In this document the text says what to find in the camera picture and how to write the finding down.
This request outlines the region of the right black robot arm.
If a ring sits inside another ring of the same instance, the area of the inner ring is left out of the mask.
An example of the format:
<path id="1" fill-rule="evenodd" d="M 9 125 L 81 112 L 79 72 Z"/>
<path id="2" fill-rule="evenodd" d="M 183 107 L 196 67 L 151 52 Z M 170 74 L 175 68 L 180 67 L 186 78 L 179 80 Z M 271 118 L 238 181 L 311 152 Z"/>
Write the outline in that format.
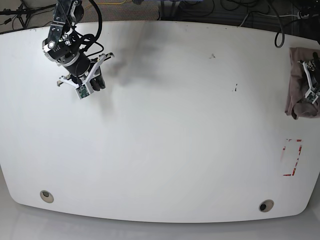
<path id="1" fill-rule="evenodd" d="M 114 57 L 112 52 L 104 54 L 105 48 L 98 42 L 103 29 L 102 13 L 95 1 L 90 4 L 98 17 L 96 34 L 76 30 L 84 15 L 81 0 L 58 0 L 48 37 L 42 42 L 45 56 L 68 71 L 59 77 L 57 86 L 71 86 L 80 99 L 106 88 L 101 65 Z"/>

